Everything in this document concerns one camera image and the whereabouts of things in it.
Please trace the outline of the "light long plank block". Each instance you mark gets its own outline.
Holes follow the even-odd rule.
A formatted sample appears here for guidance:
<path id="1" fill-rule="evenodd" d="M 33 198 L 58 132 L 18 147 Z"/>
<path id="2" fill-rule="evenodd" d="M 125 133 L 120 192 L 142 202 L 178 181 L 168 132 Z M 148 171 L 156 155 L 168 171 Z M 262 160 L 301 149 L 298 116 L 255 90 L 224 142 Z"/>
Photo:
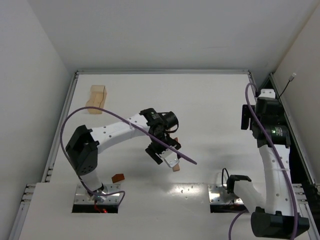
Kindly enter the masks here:
<path id="1" fill-rule="evenodd" d="M 179 165 L 179 164 L 176 164 L 175 166 L 173 166 L 172 171 L 173 171 L 173 172 L 178 172 L 178 171 L 180 171 L 180 165 Z"/>

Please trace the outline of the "red triangular roof block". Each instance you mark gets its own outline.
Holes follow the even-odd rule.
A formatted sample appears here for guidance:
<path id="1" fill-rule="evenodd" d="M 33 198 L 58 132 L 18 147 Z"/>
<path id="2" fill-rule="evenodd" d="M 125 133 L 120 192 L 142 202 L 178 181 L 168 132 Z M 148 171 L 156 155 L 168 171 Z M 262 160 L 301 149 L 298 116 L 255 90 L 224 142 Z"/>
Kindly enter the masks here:
<path id="1" fill-rule="evenodd" d="M 124 181 L 125 180 L 125 176 L 124 176 L 123 173 L 117 173 L 111 178 L 111 180 L 115 184 L 115 183 Z"/>

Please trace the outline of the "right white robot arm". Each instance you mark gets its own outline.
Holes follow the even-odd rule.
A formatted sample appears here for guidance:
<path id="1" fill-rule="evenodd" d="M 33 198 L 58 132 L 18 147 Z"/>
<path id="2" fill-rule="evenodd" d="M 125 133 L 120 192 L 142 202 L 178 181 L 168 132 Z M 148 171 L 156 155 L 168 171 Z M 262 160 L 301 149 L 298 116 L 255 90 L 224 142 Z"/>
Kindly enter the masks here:
<path id="1" fill-rule="evenodd" d="M 271 97 L 258 97 L 255 105 L 242 106 L 241 129 L 252 131 L 262 158 L 266 196 L 246 175 L 230 175 L 226 190 L 239 197 L 250 213 L 255 237 L 293 240 L 310 228 L 300 216 L 291 182 L 290 132 L 281 118 L 284 108 Z"/>

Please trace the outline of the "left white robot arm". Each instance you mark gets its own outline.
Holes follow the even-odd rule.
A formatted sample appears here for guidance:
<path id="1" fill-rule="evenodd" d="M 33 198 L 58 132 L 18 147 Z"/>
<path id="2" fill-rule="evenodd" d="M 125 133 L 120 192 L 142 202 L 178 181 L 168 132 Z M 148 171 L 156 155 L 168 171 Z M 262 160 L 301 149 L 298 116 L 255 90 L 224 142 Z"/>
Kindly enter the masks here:
<path id="1" fill-rule="evenodd" d="M 181 145 L 170 134 L 176 132 L 178 127 L 179 121 L 173 112 L 157 112 L 147 108 L 110 125 L 94 128 L 81 125 L 63 150 L 88 194 L 104 197 L 109 193 L 96 171 L 100 153 L 127 140 L 148 136 L 151 143 L 146 153 L 157 164 L 165 162 L 174 170 L 179 167 L 180 156 L 177 151 Z"/>

